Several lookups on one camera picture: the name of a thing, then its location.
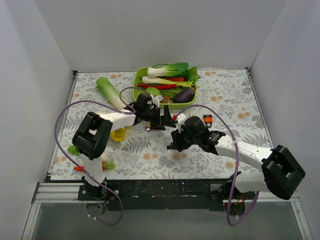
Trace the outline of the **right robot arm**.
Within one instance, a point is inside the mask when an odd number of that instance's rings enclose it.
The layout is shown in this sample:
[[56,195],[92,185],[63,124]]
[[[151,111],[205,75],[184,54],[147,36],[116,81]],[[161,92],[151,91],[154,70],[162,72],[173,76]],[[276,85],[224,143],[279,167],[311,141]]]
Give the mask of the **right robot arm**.
[[227,195],[237,199],[247,192],[270,192],[276,197],[289,200],[300,185],[306,172],[288,148],[278,145],[267,148],[242,141],[235,142],[225,133],[209,130],[197,116],[174,116],[177,130],[171,133],[168,149],[182,152],[192,145],[217,156],[238,159],[257,169],[252,173],[240,173],[226,186]]

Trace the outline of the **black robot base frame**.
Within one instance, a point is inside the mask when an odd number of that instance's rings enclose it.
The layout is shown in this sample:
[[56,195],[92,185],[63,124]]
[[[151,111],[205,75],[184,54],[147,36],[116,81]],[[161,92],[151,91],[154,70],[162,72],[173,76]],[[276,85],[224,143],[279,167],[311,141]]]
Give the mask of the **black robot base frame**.
[[213,179],[108,180],[125,210],[223,211],[226,204],[213,199],[212,192],[227,181]]

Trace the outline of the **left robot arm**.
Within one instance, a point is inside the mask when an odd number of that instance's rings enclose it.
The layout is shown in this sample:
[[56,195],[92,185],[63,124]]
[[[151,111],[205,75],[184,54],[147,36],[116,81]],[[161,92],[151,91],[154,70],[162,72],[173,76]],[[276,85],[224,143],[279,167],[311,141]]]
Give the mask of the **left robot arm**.
[[83,161],[86,176],[84,180],[91,185],[89,194],[95,200],[106,196],[106,187],[101,155],[106,149],[110,133],[125,127],[133,127],[143,121],[150,123],[152,130],[174,128],[169,107],[166,105],[161,114],[161,95],[153,96],[141,93],[135,102],[125,108],[107,114],[88,112],[75,132],[72,144],[76,147]]

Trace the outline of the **brass padlock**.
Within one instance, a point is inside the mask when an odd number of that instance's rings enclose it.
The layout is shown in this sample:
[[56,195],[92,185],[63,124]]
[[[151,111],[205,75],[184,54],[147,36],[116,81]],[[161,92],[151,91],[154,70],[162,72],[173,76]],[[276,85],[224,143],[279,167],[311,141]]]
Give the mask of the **brass padlock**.
[[150,132],[150,131],[151,131],[151,124],[150,124],[150,123],[147,124],[146,130],[147,130],[147,132]]

